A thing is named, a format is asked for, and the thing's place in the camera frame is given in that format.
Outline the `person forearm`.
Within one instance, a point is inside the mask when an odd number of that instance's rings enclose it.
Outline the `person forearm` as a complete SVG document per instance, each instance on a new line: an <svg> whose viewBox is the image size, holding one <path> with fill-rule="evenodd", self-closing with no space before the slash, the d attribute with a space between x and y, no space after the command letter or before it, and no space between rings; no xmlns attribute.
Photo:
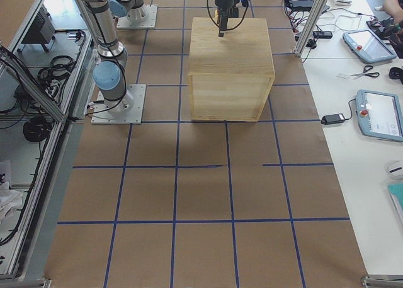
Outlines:
<svg viewBox="0 0 403 288"><path fill-rule="evenodd" d="M382 7L387 14L394 18L394 21L402 20L402 7L399 0L385 0Z"/></svg>

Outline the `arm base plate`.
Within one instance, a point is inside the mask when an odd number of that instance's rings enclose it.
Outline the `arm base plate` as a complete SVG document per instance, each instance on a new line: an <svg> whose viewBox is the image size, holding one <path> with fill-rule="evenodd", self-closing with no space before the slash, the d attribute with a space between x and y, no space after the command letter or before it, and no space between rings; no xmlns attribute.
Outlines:
<svg viewBox="0 0 403 288"><path fill-rule="evenodd" d="M139 8L132 8L125 17L118 20L119 30L153 29L156 25L158 7L155 4L143 4Z"/></svg>
<svg viewBox="0 0 403 288"><path fill-rule="evenodd" d="M98 91L97 100L103 102L95 106L94 113L91 114L91 123L93 125L141 124L145 94L145 84L128 84L123 100L113 103L105 101L101 91Z"/></svg>

